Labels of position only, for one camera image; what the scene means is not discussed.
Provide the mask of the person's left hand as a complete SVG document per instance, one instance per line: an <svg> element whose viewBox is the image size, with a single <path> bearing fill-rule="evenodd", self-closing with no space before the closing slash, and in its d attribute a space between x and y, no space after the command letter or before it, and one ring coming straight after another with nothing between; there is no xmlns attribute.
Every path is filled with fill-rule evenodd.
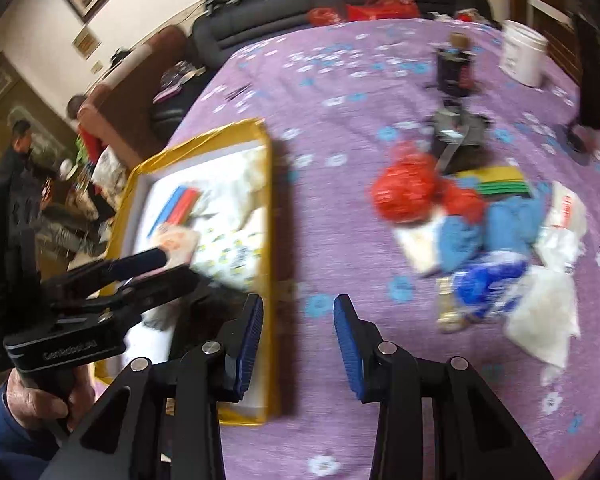
<svg viewBox="0 0 600 480"><path fill-rule="evenodd" d="M73 371L76 382L64 401L57 396L24 384L18 370L13 368L6 382L6 405L18 424L27 430L40 429L44 422L65 419L69 430L76 428L93 407L95 390L91 367L82 365Z"/></svg>

